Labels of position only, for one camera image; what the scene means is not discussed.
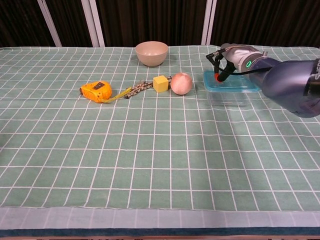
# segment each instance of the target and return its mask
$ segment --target tape measure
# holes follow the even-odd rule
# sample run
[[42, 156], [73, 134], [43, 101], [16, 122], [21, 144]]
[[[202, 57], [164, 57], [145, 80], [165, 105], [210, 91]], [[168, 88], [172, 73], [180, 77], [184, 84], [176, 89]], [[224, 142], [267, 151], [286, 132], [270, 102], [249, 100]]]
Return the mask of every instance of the tape measure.
[[123, 92], [119, 93], [113, 98], [112, 88], [110, 84], [106, 81], [95, 81], [92, 83], [87, 83], [80, 87], [80, 94], [85, 98], [90, 99], [96, 103], [111, 103], [112, 101], [123, 97], [131, 91], [131, 87], [127, 88]]

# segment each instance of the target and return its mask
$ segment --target green tablecloth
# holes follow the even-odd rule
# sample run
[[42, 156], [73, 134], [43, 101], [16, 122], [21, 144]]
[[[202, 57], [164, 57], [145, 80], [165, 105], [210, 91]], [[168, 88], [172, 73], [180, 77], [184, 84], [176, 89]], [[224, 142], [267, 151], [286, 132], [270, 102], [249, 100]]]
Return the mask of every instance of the green tablecloth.
[[[211, 106], [203, 73], [216, 49], [172, 46], [152, 68], [127, 47], [0, 49], [0, 206], [319, 211], [320, 117], [298, 118], [260, 92], [246, 106]], [[193, 79], [185, 96], [148, 89], [98, 104], [79, 92], [179, 72]]]

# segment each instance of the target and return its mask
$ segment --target beige bowl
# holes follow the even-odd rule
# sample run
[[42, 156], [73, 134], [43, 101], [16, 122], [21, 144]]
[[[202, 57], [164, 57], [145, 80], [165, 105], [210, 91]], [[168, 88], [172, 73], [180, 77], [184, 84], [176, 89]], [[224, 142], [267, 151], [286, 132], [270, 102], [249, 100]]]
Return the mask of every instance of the beige bowl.
[[145, 41], [135, 47], [138, 59], [148, 67], [162, 64], [168, 54], [168, 46], [160, 41]]

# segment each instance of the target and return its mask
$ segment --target yellow cube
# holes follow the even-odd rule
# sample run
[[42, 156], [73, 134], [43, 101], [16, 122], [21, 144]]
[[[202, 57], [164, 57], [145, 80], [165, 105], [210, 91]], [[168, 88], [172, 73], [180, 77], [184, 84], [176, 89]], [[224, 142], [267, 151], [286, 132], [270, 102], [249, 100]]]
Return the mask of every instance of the yellow cube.
[[153, 88], [157, 93], [165, 92], [169, 89], [169, 80], [165, 76], [156, 76], [153, 78]]

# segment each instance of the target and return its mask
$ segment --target plastic container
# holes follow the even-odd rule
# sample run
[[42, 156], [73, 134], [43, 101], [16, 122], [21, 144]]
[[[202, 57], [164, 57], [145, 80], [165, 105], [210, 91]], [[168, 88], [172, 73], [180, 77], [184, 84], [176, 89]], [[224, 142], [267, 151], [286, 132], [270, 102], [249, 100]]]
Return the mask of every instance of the plastic container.
[[245, 106], [249, 103], [248, 94], [260, 90], [241, 75], [230, 75], [224, 82], [216, 81], [214, 76], [214, 71], [203, 73], [204, 86], [211, 105]]

